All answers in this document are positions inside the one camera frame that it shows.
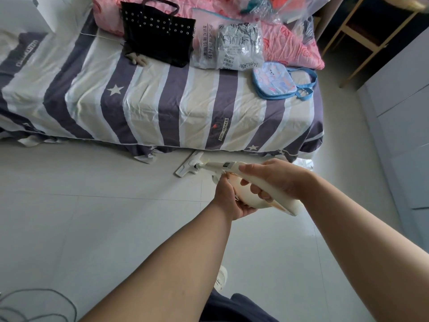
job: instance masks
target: vacuum cleaner handle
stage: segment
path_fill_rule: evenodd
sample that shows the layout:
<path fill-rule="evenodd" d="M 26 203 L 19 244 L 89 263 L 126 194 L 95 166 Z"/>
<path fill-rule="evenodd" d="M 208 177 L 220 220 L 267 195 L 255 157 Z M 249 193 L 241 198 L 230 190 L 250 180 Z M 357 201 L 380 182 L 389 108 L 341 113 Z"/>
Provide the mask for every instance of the vacuum cleaner handle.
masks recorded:
<path fill-rule="evenodd" d="M 244 174 L 242 171 L 239 170 L 240 165 L 245 165 L 246 163 L 237 161 L 232 166 L 228 167 L 228 171 L 233 172 L 240 176 L 241 178 L 244 178 L 246 181 L 255 184 L 260 189 L 267 192 L 269 195 L 271 195 L 271 198 L 275 201 L 277 201 L 282 207 L 284 207 L 287 211 L 289 211 L 291 216 L 297 216 L 303 209 L 304 205 L 301 201 L 293 199 L 292 197 L 288 196 L 283 191 L 277 189 L 276 187 L 272 186 L 262 178 L 247 175 Z"/>

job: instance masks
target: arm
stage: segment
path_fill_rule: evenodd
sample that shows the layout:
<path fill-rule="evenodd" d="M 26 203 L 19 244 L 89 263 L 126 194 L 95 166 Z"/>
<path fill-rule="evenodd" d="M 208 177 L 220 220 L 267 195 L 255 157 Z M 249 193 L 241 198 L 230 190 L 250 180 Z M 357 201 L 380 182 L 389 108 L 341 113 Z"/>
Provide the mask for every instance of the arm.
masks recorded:
<path fill-rule="evenodd" d="M 214 200 L 81 322 L 198 321 L 215 284 L 233 220 L 256 211 L 222 176 Z"/>
<path fill-rule="evenodd" d="M 429 254 L 312 172 L 280 160 L 240 169 L 303 202 L 377 321 L 428 320 Z M 255 185 L 251 190 L 269 198 Z"/>

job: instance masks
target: dark pants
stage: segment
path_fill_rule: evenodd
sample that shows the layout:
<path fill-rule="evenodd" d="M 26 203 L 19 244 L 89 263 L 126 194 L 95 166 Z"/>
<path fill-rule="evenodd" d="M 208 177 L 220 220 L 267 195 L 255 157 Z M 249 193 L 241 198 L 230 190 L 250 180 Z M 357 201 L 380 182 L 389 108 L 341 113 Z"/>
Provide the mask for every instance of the dark pants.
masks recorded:
<path fill-rule="evenodd" d="M 202 311 L 200 321 L 278 322 L 246 296 L 233 294 L 229 299 L 214 289 Z"/>

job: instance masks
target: person's right hand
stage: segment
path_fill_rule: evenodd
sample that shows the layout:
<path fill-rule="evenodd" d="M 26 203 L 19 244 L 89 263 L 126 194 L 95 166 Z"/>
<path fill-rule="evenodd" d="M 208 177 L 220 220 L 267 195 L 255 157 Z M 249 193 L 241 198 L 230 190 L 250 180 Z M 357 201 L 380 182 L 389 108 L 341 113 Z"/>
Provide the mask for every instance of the person's right hand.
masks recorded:
<path fill-rule="evenodd" d="M 239 169 L 245 174 L 253 175 L 266 180 L 269 184 L 284 191 L 290 197 L 298 200 L 302 200 L 305 196 L 306 185 L 312 174 L 305 168 L 277 158 L 267 160 L 262 165 L 241 165 Z M 241 180 L 241 185 L 247 184 L 249 184 L 248 181 L 244 179 Z M 271 196 L 267 192 L 261 190 L 254 184 L 250 186 L 250 191 L 256 195 L 259 195 L 261 199 L 267 200 L 269 202 L 272 201 Z"/>

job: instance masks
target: black handbag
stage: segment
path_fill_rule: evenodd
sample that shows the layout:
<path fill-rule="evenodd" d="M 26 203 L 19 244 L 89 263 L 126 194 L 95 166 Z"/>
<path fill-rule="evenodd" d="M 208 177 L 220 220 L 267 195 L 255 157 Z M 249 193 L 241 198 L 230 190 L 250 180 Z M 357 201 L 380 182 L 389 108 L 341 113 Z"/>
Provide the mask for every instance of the black handbag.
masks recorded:
<path fill-rule="evenodd" d="M 163 2 L 176 8 L 166 14 L 145 5 L 148 1 Z M 175 17 L 179 5 L 167 0 L 121 2 L 125 41 L 133 52 L 183 68 L 190 61 L 195 35 L 195 19 Z"/>

